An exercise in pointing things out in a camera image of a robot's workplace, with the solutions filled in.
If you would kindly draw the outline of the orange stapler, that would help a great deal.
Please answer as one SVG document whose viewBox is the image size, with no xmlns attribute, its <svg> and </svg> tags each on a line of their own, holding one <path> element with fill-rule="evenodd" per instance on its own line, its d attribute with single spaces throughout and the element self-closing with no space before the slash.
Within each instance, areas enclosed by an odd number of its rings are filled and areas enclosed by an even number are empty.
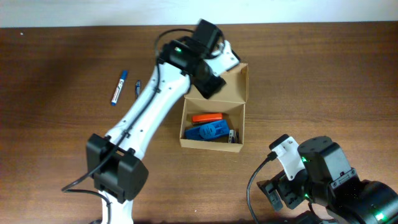
<svg viewBox="0 0 398 224">
<path fill-rule="evenodd" d="M 204 124 L 223 119 L 222 113 L 205 113 L 192 116 L 192 124 Z"/>
</svg>

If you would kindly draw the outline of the brown cardboard box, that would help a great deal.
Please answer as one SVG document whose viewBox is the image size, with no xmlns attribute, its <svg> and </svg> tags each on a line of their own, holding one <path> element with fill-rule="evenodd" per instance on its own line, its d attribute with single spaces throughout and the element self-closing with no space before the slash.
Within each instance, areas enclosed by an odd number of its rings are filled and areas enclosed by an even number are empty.
<svg viewBox="0 0 398 224">
<path fill-rule="evenodd" d="M 249 65 L 240 63 L 230 71 L 222 73 L 221 77 L 226 85 L 210 99 L 202 97 L 194 86 L 184 96 L 180 127 L 182 147 L 226 152 L 239 152 L 243 148 L 246 102 L 249 98 Z M 223 114 L 229 128 L 236 131 L 236 143 L 229 143 L 226 136 L 212 141 L 187 139 L 185 131 L 193 127 L 192 116 L 209 113 Z"/>
</svg>

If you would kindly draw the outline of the blue plastic case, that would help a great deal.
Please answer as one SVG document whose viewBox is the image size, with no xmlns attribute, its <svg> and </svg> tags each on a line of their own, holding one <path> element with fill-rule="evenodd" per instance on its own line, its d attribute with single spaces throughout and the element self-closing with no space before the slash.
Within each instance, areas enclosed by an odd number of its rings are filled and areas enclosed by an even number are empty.
<svg viewBox="0 0 398 224">
<path fill-rule="evenodd" d="M 230 128 L 226 120 L 195 126 L 185 131 L 185 138 L 195 141 L 212 141 L 229 135 Z"/>
</svg>

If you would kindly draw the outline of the small white blue box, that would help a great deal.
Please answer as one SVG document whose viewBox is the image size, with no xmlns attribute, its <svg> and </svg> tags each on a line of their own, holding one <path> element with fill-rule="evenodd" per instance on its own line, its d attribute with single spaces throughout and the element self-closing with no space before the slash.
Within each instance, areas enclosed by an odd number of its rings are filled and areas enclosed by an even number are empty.
<svg viewBox="0 0 398 224">
<path fill-rule="evenodd" d="M 228 142 L 232 143 L 232 144 L 239 142 L 238 132 L 237 131 L 235 131 L 233 129 L 229 130 Z"/>
</svg>

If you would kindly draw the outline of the blue ballpoint pen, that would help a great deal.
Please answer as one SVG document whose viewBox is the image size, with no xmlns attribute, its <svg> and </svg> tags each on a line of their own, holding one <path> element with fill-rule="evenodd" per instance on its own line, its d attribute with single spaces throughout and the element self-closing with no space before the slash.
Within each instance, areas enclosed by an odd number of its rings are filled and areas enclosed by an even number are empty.
<svg viewBox="0 0 398 224">
<path fill-rule="evenodd" d="M 138 97 L 140 95 L 140 92 L 141 92 L 141 81 L 138 80 L 136 82 L 136 84 L 135 84 L 135 96 L 136 96 L 136 99 L 138 99 Z"/>
</svg>

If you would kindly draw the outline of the blue whiteboard marker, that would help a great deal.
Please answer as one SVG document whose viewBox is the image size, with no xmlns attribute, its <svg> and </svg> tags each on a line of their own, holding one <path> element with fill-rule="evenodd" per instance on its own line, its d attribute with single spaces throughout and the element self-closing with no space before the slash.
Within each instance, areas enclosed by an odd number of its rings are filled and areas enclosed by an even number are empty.
<svg viewBox="0 0 398 224">
<path fill-rule="evenodd" d="M 112 100 L 111 100 L 111 105 L 112 106 L 116 106 L 116 104 L 117 104 L 117 102 L 119 100 L 119 96 L 121 94 L 121 90 L 123 88 L 123 85 L 124 85 L 124 82 L 125 82 L 125 80 L 127 78 L 127 75 L 128 75 L 128 71 L 127 70 L 123 70 L 122 73 L 121 73 L 120 79 L 118 81 L 118 85 L 117 85 L 117 87 L 115 89 L 114 95 L 113 95 Z"/>
</svg>

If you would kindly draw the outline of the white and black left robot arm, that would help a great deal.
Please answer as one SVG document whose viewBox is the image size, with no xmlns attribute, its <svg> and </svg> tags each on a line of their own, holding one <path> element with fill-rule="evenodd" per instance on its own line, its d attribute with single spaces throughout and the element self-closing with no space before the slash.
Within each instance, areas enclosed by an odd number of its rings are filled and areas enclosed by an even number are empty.
<svg viewBox="0 0 398 224">
<path fill-rule="evenodd" d="M 102 202 L 98 223 L 133 222 L 133 201 L 149 176 L 142 160 L 167 113 L 193 86 L 206 99 L 217 94 L 226 84 L 221 74 L 239 64 L 216 25 L 202 19 L 185 32 L 163 47 L 159 42 L 167 33 L 156 38 L 150 81 L 122 120 L 103 137 L 93 134 L 86 144 L 87 175 L 94 182 L 93 195 Z"/>
</svg>

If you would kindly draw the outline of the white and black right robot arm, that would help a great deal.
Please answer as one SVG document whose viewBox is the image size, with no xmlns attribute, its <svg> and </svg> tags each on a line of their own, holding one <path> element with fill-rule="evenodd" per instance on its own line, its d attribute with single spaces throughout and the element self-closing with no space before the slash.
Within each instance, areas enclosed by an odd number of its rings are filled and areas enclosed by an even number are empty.
<svg viewBox="0 0 398 224">
<path fill-rule="evenodd" d="M 269 148 L 268 160 L 278 159 L 284 169 L 257 186 L 274 210 L 307 201 L 325 207 L 337 223 L 397 223 L 397 193 L 382 182 L 360 180 L 328 136 L 298 144 L 284 134 Z"/>
</svg>

